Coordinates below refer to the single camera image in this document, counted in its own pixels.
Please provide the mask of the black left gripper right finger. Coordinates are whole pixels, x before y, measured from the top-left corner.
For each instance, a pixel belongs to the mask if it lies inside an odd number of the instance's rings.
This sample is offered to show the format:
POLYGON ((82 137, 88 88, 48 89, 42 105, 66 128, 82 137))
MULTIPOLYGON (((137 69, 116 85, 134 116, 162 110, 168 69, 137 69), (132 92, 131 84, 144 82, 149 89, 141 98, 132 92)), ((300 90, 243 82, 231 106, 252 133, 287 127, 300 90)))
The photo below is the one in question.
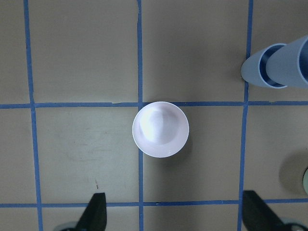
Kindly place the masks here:
POLYGON ((285 231, 285 224, 253 190, 243 191, 242 220, 248 231, 285 231))

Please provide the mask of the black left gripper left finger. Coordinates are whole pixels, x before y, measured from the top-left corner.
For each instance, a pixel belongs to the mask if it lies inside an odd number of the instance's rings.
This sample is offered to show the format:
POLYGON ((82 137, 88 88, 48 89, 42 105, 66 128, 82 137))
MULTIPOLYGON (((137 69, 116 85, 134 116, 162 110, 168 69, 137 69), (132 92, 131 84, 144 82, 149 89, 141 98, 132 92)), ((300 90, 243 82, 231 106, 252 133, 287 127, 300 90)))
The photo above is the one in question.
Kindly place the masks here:
POLYGON ((105 193, 95 193, 80 217, 77 231, 104 231, 106 229, 105 193))

